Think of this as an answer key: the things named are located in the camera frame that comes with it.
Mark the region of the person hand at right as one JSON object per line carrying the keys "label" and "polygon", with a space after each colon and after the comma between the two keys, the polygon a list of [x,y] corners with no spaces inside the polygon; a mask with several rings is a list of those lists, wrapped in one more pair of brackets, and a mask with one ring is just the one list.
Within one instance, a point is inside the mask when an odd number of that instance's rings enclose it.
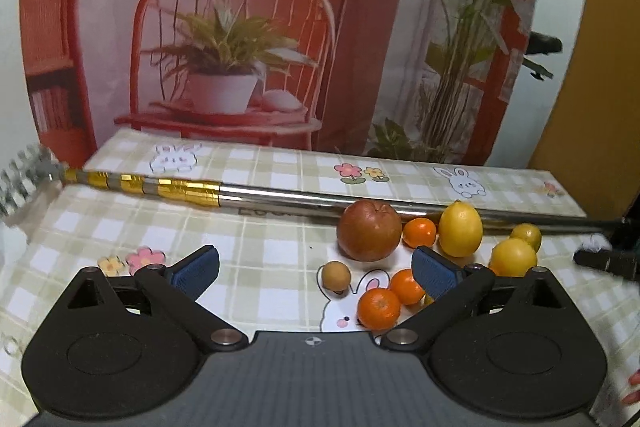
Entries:
{"label": "person hand at right", "polygon": [[640,402],[640,371],[635,371],[628,378],[629,392],[620,400],[623,405],[630,407]]}

